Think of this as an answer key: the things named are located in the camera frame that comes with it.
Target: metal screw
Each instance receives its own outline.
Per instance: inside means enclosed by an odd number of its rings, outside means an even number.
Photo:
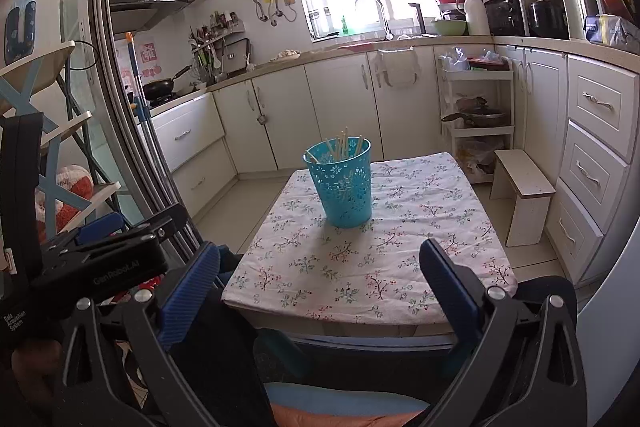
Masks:
[[[551,295],[549,297],[549,304],[554,308],[562,308],[562,306],[564,306],[564,299],[559,295]]]
[[[82,297],[78,302],[76,302],[76,308],[78,308],[80,311],[84,311],[89,306],[91,306],[91,300],[87,297]]]
[[[133,295],[133,298],[138,301],[138,302],[147,302],[151,297],[153,297],[153,293],[151,293],[151,290],[147,290],[142,289],[142,290],[138,290],[136,292],[135,295]]]
[[[500,288],[500,286],[491,286],[487,291],[487,294],[496,301],[501,301],[507,296],[507,293]]]

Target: blue gripper pad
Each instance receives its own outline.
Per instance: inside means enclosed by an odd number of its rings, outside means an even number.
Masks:
[[[458,341],[475,346],[482,338],[482,310],[460,282],[453,263],[437,241],[427,239],[420,245],[420,270]]]
[[[204,242],[159,311],[158,343],[162,349],[168,351],[184,340],[219,270],[218,247]]]

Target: drawer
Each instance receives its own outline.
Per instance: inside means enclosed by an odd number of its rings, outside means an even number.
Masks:
[[[218,140],[173,173],[184,206],[193,217],[236,175],[223,140]]]
[[[602,232],[578,198],[559,179],[545,230],[574,284],[580,281],[602,240]]]
[[[569,122],[560,177],[603,232],[622,197],[628,168],[604,143]]]
[[[589,58],[569,56],[569,118],[627,162],[636,141],[639,76]]]
[[[152,118],[171,172],[225,135],[211,94],[185,102],[175,109],[178,111],[172,109]]]

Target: floral tablecloth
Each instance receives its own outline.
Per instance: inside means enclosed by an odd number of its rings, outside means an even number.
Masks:
[[[294,172],[223,293],[231,306],[345,323],[446,322],[418,265],[434,237],[454,263],[510,295],[516,280],[482,204],[448,153],[371,165],[372,218],[330,225]]]

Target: faucet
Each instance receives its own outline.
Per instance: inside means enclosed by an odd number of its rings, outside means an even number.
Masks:
[[[358,5],[358,1],[356,0],[353,5],[357,6]],[[389,28],[389,21],[385,16],[385,6],[382,4],[381,0],[376,0],[376,2],[380,5],[380,10],[382,12],[382,19],[385,22],[385,41],[392,41],[394,39],[394,35],[391,32],[391,28]]]

